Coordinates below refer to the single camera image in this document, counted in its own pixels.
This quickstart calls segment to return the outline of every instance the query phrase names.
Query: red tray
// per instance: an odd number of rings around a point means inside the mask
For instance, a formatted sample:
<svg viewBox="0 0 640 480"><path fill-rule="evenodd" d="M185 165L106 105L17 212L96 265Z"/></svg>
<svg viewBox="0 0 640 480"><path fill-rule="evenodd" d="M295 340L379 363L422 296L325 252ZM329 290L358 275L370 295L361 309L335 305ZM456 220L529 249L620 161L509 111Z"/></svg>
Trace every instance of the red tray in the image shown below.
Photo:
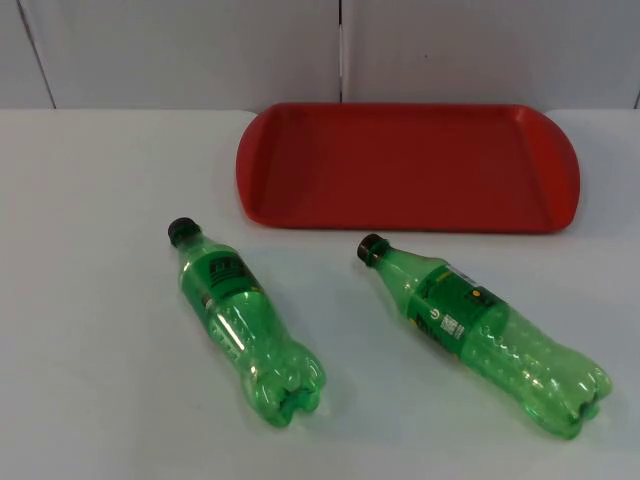
<svg viewBox="0 0 640 480"><path fill-rule="evenodd" d="M275 105L236 177L247 215L286 228L547 233L580 195L567 137L519 105Z"/></svg>

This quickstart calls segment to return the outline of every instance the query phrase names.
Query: green plastic bottle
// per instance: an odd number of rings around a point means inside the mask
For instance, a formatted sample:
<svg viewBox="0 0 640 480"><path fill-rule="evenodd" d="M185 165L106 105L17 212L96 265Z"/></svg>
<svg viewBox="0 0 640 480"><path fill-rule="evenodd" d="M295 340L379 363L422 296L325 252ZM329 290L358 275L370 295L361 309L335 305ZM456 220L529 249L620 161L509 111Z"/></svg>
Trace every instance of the green plastic bottle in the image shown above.
<svg viewBox="0 0 640 480"><path fill-rule="evenodd" d="M446 261L396 250L375 234L360 243L358 257L382 277L402 315L552 434L575 437L611 393L598 365Z"/></svg>
<svg viewBox="0 0 640 480"><path fill-rule="evenodd" d="M240 374L251 407L276 427L298 409L315 410L325 383L320 362L289 336L238 252L189 218L171 223L169 238L180 252L182 292Z"/></svg>

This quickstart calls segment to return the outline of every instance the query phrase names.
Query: white wall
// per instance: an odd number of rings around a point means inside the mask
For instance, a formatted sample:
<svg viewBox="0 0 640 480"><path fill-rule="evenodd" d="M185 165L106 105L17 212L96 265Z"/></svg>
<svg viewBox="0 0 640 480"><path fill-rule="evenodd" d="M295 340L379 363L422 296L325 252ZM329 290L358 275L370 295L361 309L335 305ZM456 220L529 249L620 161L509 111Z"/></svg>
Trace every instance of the white wall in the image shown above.
<svg viewBox="0 0 640 480"><path fill-rule="evenodd" d="M21 0L58 107L337 101L337 0Z"/></svg>
<svg viewBox="0 0 640 480"><path fill-rule="evenodd" d="M343 0L347 101L633 107L637 0Z"/></svg>
<svg viewBox="0 0 640 480"><path fill-rule="evenodd" d="M18 6L0 0L0 108L49 107L51 101Z"/></svg>

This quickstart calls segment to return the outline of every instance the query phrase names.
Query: bottle cap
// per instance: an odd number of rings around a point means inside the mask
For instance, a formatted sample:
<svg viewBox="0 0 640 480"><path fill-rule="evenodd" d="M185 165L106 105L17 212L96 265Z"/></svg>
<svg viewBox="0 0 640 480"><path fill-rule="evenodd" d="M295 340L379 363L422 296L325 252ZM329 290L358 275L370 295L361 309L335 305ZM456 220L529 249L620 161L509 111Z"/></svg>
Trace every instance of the bottle cap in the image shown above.
<svg viewBox="0 0 640 480"><path fill-rule="evenodd" d="M171 241L171 245L176 247L178 242L183 238L189 237L194 233L200 233L201 231L198 224L190 218L178 218L169 225L169 240Z"/></svg>
<svg viewBox="0 0 640 480"><path fill-rule="evenodd" d="M358 258L362 260L367 267L373 265L373 261L378 255L384 253L389 248L389 242L380 235L370 233L358 245Z"/></svg>

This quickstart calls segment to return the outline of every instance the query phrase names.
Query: green label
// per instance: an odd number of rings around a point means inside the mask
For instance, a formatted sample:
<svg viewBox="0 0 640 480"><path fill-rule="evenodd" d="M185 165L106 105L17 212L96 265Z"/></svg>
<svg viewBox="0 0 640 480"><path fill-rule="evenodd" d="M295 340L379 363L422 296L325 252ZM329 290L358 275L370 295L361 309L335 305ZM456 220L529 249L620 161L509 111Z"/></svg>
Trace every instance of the green label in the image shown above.
<svg viewBox="0 0 640 480"><path fill-rule="evenodd" d="M460 356L467 333L490 308L502 303L450 265L436 268L416 288L408 316L416 326Z"/></svg>
<svg viewBox="0 0 640 480"><path fill-rule="evenodd" d="M243 292L262 288L233 252L212 252L196 260L183 280L183 290L191 305L202 314L212 305Z"/></svg>

